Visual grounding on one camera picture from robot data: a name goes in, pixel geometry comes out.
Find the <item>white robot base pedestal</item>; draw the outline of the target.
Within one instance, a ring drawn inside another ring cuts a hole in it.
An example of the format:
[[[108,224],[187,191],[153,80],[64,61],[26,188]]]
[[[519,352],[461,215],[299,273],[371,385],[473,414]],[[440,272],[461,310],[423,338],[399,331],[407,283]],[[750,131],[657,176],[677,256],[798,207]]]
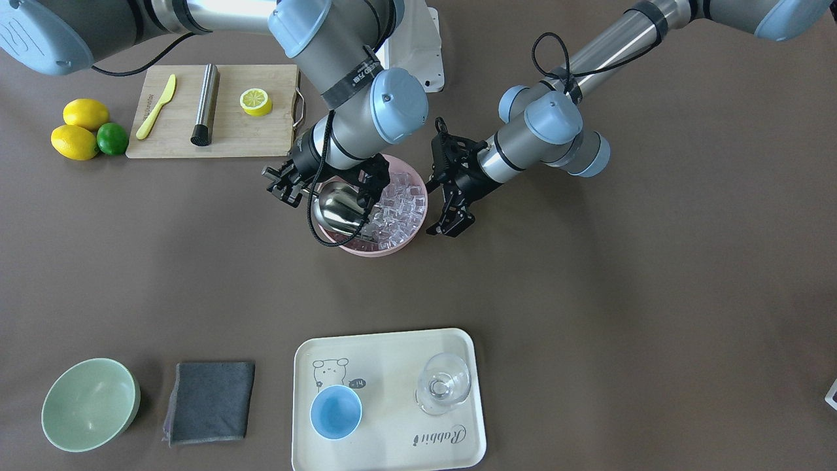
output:
[[[445,87],[439,15],[424,1],[406,1],[401,24],[377,52],[385,69],[402,68],[417,78],[427,93]]]

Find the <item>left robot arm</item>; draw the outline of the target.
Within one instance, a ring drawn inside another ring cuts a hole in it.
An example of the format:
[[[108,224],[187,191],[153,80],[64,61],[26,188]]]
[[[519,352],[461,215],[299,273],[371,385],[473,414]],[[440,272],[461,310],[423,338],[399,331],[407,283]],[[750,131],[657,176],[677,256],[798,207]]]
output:
[[[793,39],[826,13],[834,1],[639,1],[574,56],[530,87],[506,90],[498,105],[504,123],[481,141],[454,136],[441,117],[432,140],[432,174],[427,191],[443,190],[439,220],[428,235],[455,237],[475,217],[470,206],[514,176],[543,163],[580,178],[599,174],[611,147],[598,132],[586,129],[580,102],[622,66],[654,50],[670,30],[696,19],[723,24],[757,38]]]

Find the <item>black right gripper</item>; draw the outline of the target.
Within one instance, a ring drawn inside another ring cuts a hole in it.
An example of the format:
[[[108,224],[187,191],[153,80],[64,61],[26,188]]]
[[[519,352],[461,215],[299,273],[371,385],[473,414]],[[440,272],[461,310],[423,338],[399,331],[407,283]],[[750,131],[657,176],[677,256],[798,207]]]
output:
[[[381,153],[362,161],[354,160],[349,169],[337,169],[326,164],[320,177],[314,180],[320,164],[313,131],[306,131],[291,146],[288,158],[293,164],[281,167],[265,166],[261,174],[271,181],[267,191],[291,207],[299,207],[303,193],[314,185],[331,178],[343,179],[358,188],[358,206],[362,209],[362,226],[371,220],[375,205],[381,200],[383,190],[390,184],[389,161]]]

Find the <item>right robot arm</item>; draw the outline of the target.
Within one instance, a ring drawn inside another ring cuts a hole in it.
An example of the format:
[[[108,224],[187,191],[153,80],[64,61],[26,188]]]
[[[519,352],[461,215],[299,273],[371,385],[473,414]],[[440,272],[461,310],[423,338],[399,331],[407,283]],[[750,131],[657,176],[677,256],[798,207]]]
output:
[[[292,207],[303,191],[338,177],[359,189],[367,217],[390,182],[383,149],[428,115],[419,80],[376,57],[400,27],[403,1],[3,1],[1,12],[3,50],[46,75],[92,69],[161,35],[270,33],[329,110],[280,169],[264,170],[269,191]]]

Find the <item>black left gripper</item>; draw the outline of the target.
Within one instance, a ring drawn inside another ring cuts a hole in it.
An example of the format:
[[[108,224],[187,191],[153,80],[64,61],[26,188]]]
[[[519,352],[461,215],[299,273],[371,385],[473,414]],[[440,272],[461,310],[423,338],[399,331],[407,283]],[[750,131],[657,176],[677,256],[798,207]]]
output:
[[[461,191],[467,203],[483,199],[500,187],[482,169],[478,153],[487,149],[485,141],[475,142],[469,138],[437,134],[431,142],[433,155],[432,173],[428,178],[431,193],[442,184],[452,184]],[[434,219],[425,229],[426,235],[457,237],[467,230],[475,217],[466,205],[454,206],[454,190],[443,187],[432,212]]]

